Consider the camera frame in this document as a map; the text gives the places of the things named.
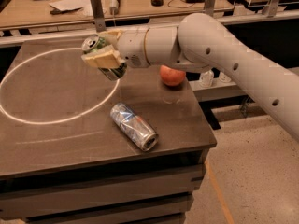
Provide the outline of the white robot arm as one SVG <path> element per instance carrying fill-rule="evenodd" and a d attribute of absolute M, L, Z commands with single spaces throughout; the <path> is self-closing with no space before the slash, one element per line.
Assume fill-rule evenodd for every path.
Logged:
<path fill-rule="evenodd" d="M 193 73 L 214 67 L 299 139 L 299 76 L 245 46 L 207 14 L 193 13 L 172 25 L 102 31 L 86 38 L 81 49 L 82 60 L 111 80 L 121 78 L 127 66 L 164 64 Z"/>

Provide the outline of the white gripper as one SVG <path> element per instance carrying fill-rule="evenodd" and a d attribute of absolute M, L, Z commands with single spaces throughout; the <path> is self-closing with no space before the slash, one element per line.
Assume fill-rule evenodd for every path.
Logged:
<path fill-rule="evenodd" d="M 146 68 L 150 65 L 145 54 L 145 37 L 148 29 L 112 29 L 99 34 L 110 45 L 81 56 L 83 62 L 95 68 L 118 68 L 122 58 L 132 68 Z"/>

